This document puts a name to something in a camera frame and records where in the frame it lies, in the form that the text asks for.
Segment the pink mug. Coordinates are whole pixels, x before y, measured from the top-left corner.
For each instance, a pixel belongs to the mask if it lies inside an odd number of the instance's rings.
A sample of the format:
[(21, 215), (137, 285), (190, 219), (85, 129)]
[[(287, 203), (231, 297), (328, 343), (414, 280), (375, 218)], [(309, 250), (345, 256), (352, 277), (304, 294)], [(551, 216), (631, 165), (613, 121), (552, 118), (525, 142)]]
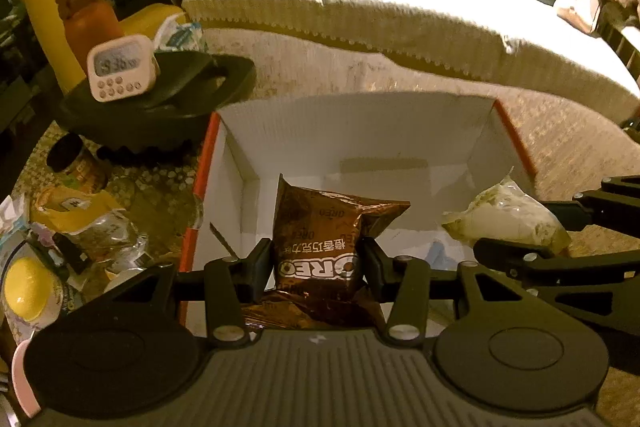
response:
[(14, 351), (11, 362), (11, 381), (18, 404), (28, 418), (34, 418), (40, 413), (41, 407), (25, 373), (24, 361), (29, 343), (30, 339), (22, 341)]

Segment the white lace sofa cover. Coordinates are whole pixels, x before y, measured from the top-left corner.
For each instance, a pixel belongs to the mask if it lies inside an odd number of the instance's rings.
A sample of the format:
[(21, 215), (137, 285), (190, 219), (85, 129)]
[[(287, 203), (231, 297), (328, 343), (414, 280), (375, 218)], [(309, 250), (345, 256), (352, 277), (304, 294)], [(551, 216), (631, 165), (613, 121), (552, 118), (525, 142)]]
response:
[(562, 96), (616, 122), (639, 110), (637, 81), (615, 52), (537, 0), (183, 0), (182, 6), (204, 26), (381, 53)]

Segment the yellow snack bag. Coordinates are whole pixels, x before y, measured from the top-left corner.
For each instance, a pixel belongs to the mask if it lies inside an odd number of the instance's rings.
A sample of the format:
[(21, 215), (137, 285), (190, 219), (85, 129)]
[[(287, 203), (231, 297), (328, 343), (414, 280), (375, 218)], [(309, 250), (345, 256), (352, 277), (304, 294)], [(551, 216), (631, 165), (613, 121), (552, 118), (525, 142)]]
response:
[(114, 210), (124, 210), (107, 191), (89, 194), (66, 186), (50, 186), (32, 203), (32, 222), (49, 230), (77, 234)]

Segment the black round tray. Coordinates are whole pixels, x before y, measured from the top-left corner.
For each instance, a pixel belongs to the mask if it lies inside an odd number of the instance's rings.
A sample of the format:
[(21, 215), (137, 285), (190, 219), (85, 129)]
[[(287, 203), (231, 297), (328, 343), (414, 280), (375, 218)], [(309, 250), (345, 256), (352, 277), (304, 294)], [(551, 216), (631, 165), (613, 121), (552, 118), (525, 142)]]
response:
[(83, 81), (63, 98), (55, 121), (111, 150), (170, 150), (203, 139), (210, 115), (255, 87), (255, 64), (247, 57), (181, 51), (160, 53), (157, 62), (152, 90), (101, 103)]

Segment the yellow lid vitamin bottle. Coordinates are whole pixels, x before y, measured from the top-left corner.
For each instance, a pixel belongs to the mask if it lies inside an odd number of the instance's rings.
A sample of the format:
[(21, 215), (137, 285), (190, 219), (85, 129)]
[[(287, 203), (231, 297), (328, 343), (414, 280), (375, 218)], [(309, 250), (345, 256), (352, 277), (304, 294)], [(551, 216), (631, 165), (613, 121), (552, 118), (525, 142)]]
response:
[(26, 241), (9, 254), (2, 271), (1, 304), (9, 329), (19, 345), (84, 302), (37, 257)]

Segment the white paper bag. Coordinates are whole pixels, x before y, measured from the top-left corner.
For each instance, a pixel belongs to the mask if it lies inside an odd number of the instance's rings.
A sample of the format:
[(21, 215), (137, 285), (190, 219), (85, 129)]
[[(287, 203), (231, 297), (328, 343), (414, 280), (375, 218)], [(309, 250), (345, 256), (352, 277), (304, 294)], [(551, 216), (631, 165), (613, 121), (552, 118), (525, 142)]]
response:
[(600, 0), (554, 0), (553, 7), (559, 18), (584, 34), (596, 32), (601, 11)]

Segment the red white cardboard box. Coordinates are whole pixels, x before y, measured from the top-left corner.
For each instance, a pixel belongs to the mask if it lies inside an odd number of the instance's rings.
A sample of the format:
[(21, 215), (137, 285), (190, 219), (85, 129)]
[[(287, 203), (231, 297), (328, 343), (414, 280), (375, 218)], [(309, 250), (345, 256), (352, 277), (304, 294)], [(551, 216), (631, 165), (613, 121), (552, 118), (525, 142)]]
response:
[(526, 193), (536, 170), (502, 104), (444, 92), (362, 92), (270, 98), (227, 106), (210, 120), (194, 185), (202, 213), (186, 233), (180, 268), (190, 277), (183, 322), (216, 343), (247, 338), (231, 269), (272, 233), (281, 181), (409, 209), (378, 236), (386, 254), (449, 269), (469, 247), (442, 229), (504, 178)]

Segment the yellow giraffe toy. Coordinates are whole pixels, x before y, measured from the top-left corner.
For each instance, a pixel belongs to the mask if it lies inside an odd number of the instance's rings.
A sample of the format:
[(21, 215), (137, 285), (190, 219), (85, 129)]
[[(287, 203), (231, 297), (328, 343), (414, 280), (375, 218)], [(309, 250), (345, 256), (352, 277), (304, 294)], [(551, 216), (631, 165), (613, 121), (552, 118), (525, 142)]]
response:
[[(58, 85), (63, 93), (70, 93), (88, 76), (80, 67), (65, 37), (64, 25), (58, 15), (56, 0), (24, 0), (36, 37), (46, 54)], [(155, 36), (167, 17), (183, 17), (182, 9), (175, 5), (154, 3), (130, 17), (120, 20), (120, 26), (129, 35)]]

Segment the dark lid jar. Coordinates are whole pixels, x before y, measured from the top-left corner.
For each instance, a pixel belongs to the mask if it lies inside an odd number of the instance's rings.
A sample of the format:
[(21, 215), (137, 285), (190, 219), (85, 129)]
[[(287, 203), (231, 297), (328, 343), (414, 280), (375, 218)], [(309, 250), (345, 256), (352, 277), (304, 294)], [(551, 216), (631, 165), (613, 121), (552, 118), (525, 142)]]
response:
[(64, 186), (87, 194), (99, 193), (107, 182), (105, 171), (76, 133), (67, 133), (52, 145), (47, 166)]

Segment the pale green snack packet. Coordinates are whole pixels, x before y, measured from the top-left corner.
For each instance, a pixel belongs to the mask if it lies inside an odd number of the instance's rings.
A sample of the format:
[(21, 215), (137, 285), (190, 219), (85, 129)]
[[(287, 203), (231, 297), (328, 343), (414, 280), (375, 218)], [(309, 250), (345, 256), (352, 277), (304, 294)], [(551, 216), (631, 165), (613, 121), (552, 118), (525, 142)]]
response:
[(442, 227), (471, 246), (480, 239), (497, 239), (544, 247), (552, 255), (570, 246), (570, 234), (560, 220), (508, 174), (480, 192), (465, 210), (444, 212)]

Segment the white digital timer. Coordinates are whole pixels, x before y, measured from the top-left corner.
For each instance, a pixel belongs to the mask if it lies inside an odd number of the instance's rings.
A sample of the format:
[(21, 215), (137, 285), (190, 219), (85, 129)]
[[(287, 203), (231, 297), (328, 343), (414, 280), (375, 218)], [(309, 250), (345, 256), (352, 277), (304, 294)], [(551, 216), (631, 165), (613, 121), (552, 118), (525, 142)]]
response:
[(152, 40), (131, 35), (98, 44), (88, 54), (91, 94), (100, 103), (132, 98), (151, 91), (160, 66)]

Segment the tissue pack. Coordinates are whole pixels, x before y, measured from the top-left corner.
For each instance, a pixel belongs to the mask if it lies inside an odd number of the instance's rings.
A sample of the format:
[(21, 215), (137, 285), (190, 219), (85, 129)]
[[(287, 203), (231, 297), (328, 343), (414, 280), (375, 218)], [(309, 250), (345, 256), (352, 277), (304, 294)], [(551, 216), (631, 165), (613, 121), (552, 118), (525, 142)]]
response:
[(178, 16), (167, 17), (153, 38), (155, 53), (208, 52), (202, 25), (198, 22), (178, 22)]

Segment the orange water bottle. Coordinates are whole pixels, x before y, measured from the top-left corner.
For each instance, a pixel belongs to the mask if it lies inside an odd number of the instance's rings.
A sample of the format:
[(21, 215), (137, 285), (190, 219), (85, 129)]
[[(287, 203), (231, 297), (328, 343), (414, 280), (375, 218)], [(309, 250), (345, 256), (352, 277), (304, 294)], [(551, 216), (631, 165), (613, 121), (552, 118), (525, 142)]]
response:
[(56, 0), (56, 4), (67, 43), (88, 74), (89, 52), (101, 43), (122, 38), (122, 26), (108, 0)]

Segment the brown Oreo snack packet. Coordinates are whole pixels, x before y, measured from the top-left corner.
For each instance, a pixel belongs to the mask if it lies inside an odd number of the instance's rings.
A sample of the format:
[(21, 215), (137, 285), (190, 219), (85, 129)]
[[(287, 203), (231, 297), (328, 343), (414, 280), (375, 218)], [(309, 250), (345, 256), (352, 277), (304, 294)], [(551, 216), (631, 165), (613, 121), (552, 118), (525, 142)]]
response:
[(375, 239), (410, 204), (278, 184), (272, 227), (274, 287), (243, 307), (263, 329), (382, 329), (383, 313), (364, 281), (359, 239)]

